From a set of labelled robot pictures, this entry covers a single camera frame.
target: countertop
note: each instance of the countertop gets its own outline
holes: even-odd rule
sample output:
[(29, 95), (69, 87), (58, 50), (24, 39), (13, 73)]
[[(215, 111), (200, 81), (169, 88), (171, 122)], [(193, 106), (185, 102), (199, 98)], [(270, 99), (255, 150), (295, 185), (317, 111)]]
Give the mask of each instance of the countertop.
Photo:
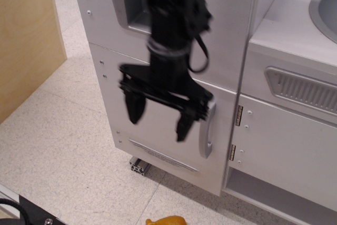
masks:
[(275, 0), (250, 42), (290, 53), (293, 62), (336, 75), (337, 44), (311, 21), (310, 1)]

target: metal cabinet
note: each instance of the metal cabinet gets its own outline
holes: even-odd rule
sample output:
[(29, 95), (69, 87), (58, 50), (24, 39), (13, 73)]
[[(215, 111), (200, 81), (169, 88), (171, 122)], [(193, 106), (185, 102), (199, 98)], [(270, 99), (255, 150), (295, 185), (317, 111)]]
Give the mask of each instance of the metal cabinet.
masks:
[(337, 211), (337, 128), (241, 95), (229, 166)]
[[(122, 78), (118, 65), (142, 63), (91, 43), (90, 48), (115, 146), (220, 195), (236, 93), (200, 83), (214, 95), (215, 114), (208, 122), (194, 122), (186, 140), (177, 142), (175, 128), (180, 117), (177, 110), (147, 100), (139, 123), (133, 125), (128, 119), (124, 94), (118, 87)], [(210, 146), (210, 155), (203, 157), (202, 149)]]
[(334, 65), (250, 41), (241, 92), (337, 124)]

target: black object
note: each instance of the black object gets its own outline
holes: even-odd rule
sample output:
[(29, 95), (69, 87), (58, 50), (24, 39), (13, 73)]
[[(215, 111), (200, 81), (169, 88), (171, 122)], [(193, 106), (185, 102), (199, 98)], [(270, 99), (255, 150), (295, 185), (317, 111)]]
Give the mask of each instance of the black object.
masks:
[(53, 225), (65, 225), (56, 216), (48, 213), (26, 198), (19, 195), (19, 203), (8, 199), (0, 199), (0, 204), (10, 205), (20, 211), (20, 219), (0, 219), (0, 225), (44, 225), (47, 219), (53, 220)]
[(31, 225), (26, 210), (20, 204), (8, 199), (0, 199), (0, 204), (9, 205), (17, 209), (20, 212), (21, 216), (21, 219), (0, 219), (0, 225)]
[[(150, 65), (120, 66), (120, 82), (129, 118), (136, 124), (145, 110), (146, 99), (180, 111), (176, 132), (183, 141), (194, 121), (205, 119), (213, 95), (198, 85), (189, 70), (206, 70), (209, 56), (200, 33), (209, 30), (210, 12), (205, 0), (147, 0), (152, 20), (148, 40)], [(207, 61), (199, 70), (190, 67), (192, 43), (196, 41)]]

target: screw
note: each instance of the screw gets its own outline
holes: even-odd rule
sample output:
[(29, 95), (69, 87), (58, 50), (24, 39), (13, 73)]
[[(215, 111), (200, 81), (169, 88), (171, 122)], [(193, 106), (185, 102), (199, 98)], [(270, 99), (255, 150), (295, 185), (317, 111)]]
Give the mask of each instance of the screw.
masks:
[(45, 222), (44, 222), (44, 225), (52, 225), (53, 224), (53, 220), (52, 219), (47, 219), (47, 220), (45, 220)]

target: cabinet door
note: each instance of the cabinet door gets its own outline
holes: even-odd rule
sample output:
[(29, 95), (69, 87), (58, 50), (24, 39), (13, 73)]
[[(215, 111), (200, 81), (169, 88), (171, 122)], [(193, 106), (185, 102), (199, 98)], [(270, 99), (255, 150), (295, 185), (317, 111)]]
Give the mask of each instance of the cabinet door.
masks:
[(337, 128), (241, 95), (230, 167), (337, 210)]
[(115, 146), (213, 194), (220, 195), (236, 94), (205, 83), (216, 103), (209, 134), (209, 157), (200, 155), (200, 122), (194, 122), (186, 140), (176, 141), (180, 113), (170, 107), (146, 100), (146, 109), (137, 125), (130, 122), (124, 93), (118, 81), (118, 65), (145, 64), (134, 58), (90, 44)]

